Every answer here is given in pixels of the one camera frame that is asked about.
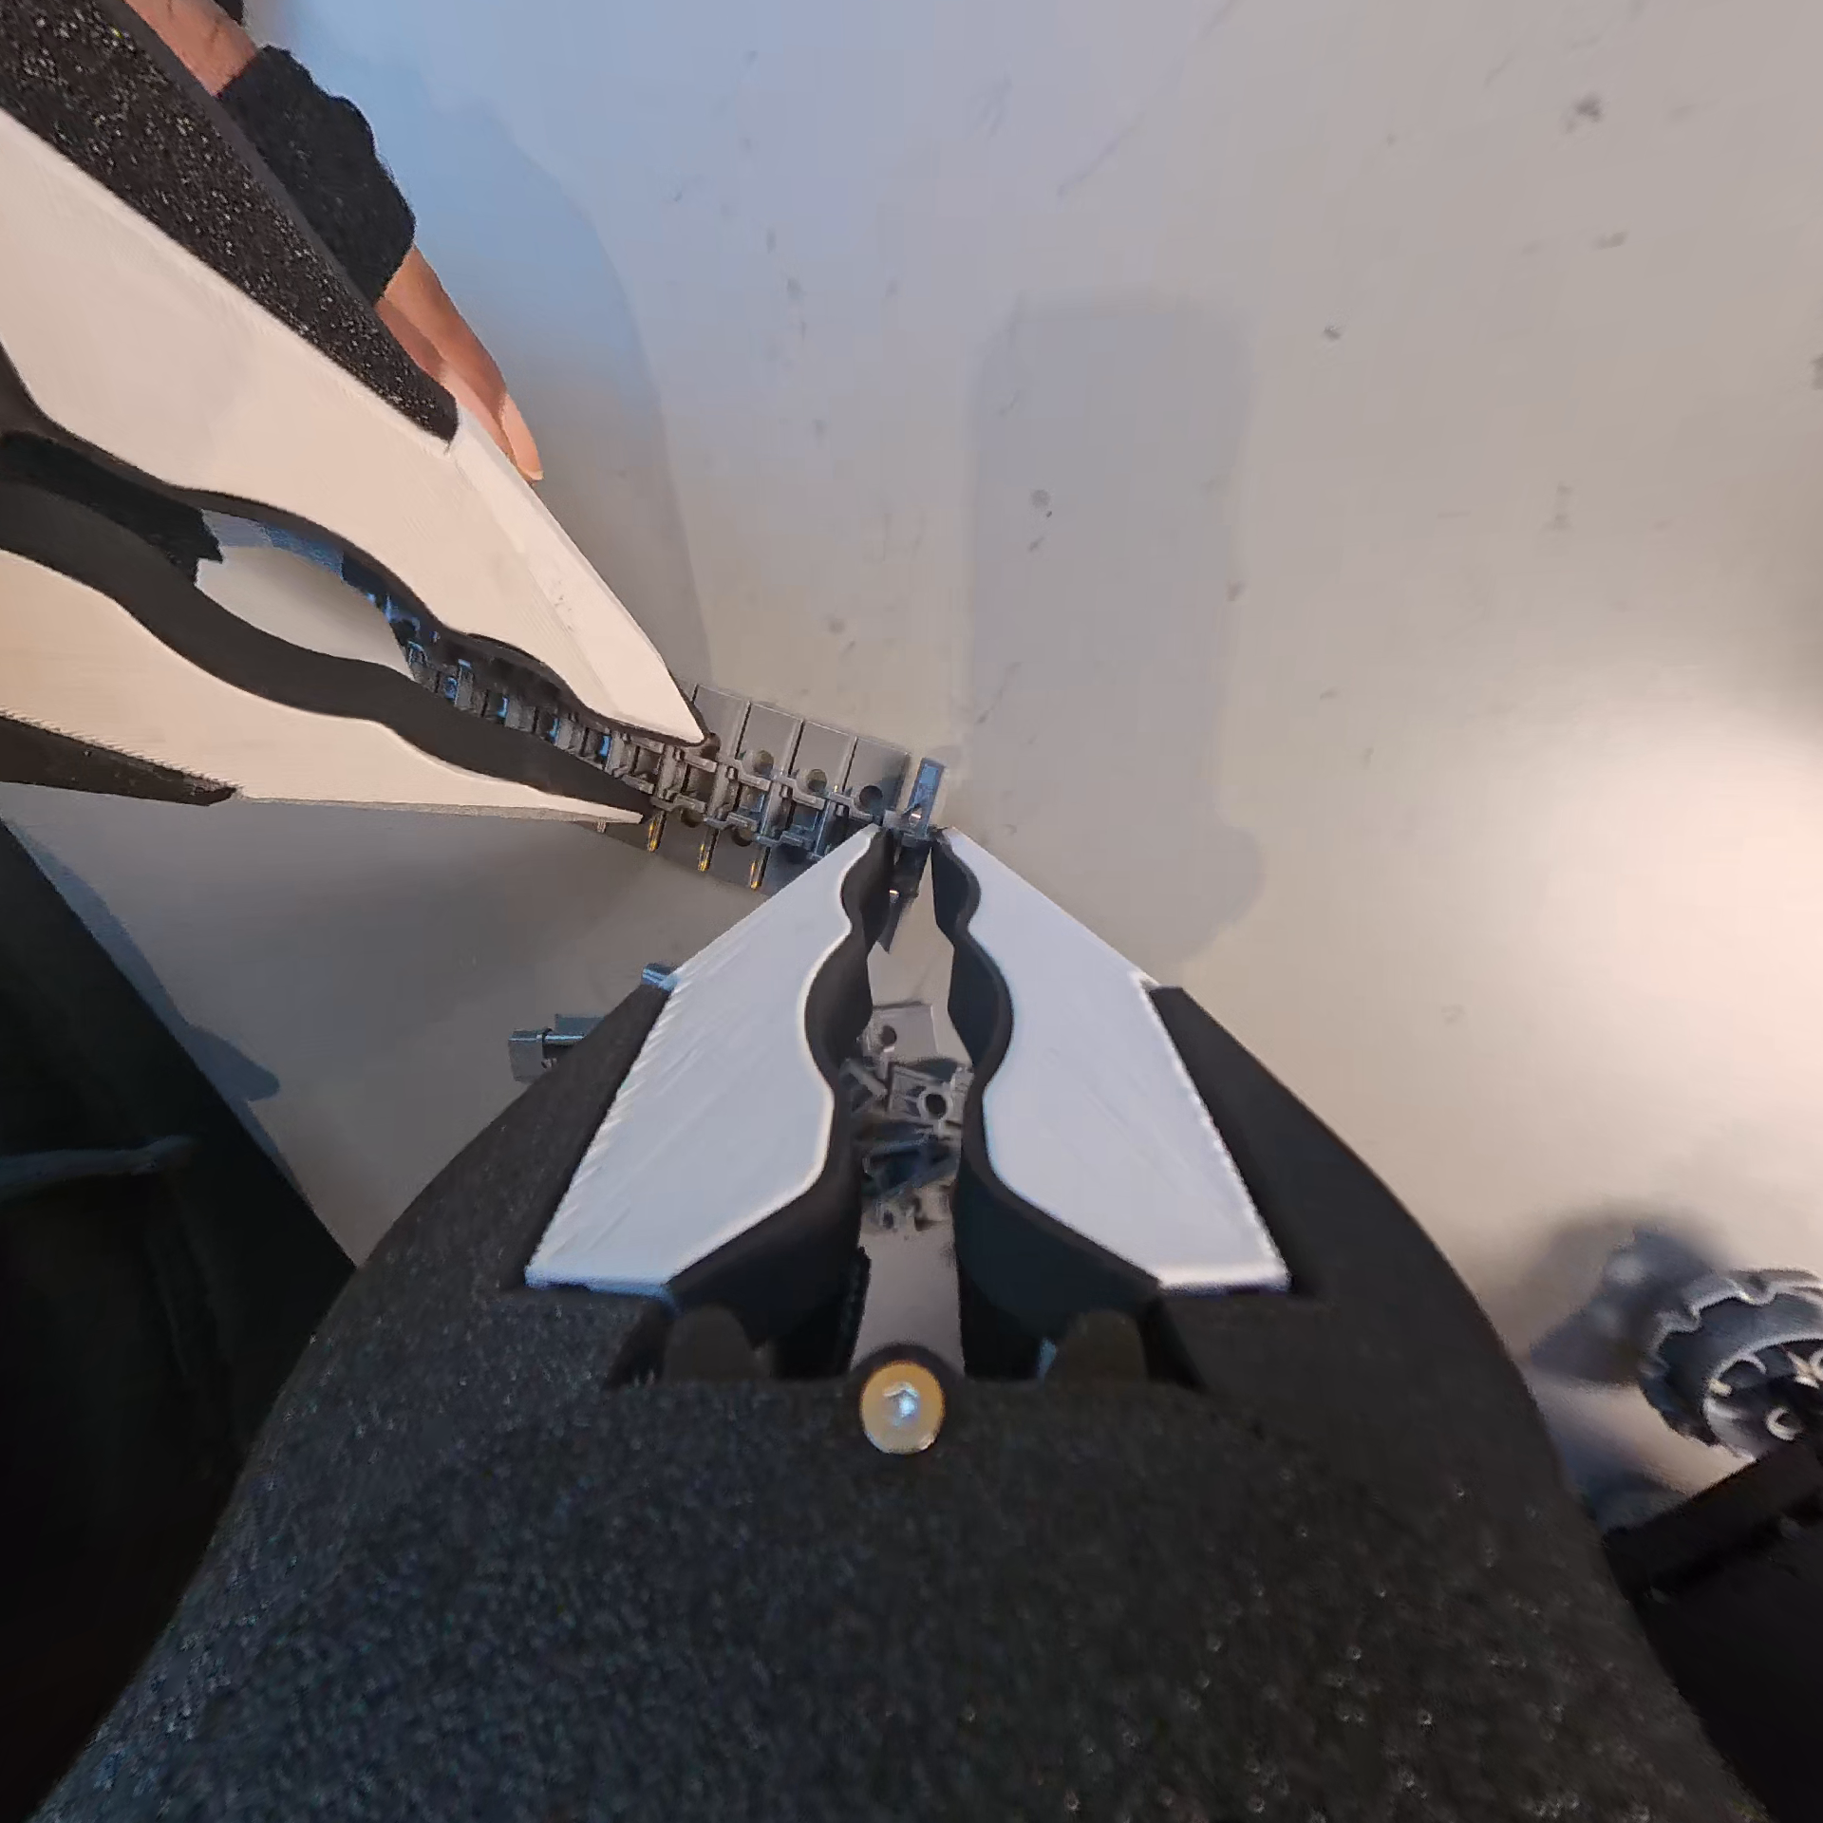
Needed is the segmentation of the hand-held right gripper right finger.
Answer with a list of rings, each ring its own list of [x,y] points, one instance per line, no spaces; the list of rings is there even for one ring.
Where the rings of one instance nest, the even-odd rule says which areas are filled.
[[[1169,1300],[1287,1294],[1163,985],[974,834],[941,834],[933,901],[974,1068],[952,1192],[964,1372],[1035,1378],[1098,1314],[1147,1359]]]

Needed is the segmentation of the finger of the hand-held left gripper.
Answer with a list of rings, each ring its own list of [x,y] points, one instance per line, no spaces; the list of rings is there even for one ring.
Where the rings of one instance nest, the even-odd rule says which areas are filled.
[[[641,823],[606,720],[326,537],[5,436],[5,781]]]
[[[474,414],[448,439],[412,423],[16,119],[0,163],[0,335],[51,432],[355,547],[611,727],[703,739],[649,632]]]

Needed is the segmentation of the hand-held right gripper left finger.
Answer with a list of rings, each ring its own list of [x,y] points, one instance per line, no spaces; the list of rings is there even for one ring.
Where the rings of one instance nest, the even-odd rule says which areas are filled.
[[[840,1075],[892,870],[895,842],[860,832],[674,974],[524,1285],[728,1313],[753,1347],[840,1300],[860,1250]]]

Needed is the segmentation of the pile of grey track pieces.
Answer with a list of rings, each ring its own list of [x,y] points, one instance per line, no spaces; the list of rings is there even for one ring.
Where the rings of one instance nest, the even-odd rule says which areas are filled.
[[[860,1233],[920,1238],[946,1227],[974,1068],[941,1044],[933,1004],[877,1007],[840,1083],[864,1182]]]

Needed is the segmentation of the grey track link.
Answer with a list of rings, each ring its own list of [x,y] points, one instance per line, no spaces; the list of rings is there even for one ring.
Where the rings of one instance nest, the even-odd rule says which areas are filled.
[[[907,907],[920,901],[933,838],[936,838],[941,790],[943,790],[943,763],[925,757],[907,788],[907,802],[887,809],[878,823],[892,842],[887,901],[882,901],[878,934],[877,934],[877,943],[882,954],[892,954]]]

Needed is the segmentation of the light grey desk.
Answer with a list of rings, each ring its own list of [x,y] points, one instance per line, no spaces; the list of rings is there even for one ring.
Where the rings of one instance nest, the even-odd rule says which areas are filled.
[[[1819,1274],[1819,3],[252,11],[703,727],[641,823],[285,802],[369,987],[687,963],[936,757],[1523,1422],[1633,1231]]]

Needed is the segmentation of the person's left hand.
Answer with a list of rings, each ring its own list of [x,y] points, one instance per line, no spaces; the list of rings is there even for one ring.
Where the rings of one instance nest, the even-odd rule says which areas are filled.
[[[138,0],[135,11],[244,128],[409,359],[471,413],[512,470],[538,485],[543,478],[538,436],[424,259],[417,215],[381,157],[364,110],[323,91],[285,48],[257,44],[244,3]]]

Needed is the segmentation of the black yellow toy brick vehicle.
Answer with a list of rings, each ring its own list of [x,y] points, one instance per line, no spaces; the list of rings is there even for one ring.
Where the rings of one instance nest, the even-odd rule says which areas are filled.
[[[1529,1347],[1569,1422],[1569,1391],[1626,1396],[1674,1445],[1722,1455],[1677,1491],[1646,1454],[1565,1455],[1615,1580],[1685,1702],[1729,1728],[1819,1734],[1819,1274],[1719,1268],[1666,1231],[1633,1231],[1586,1303]]]

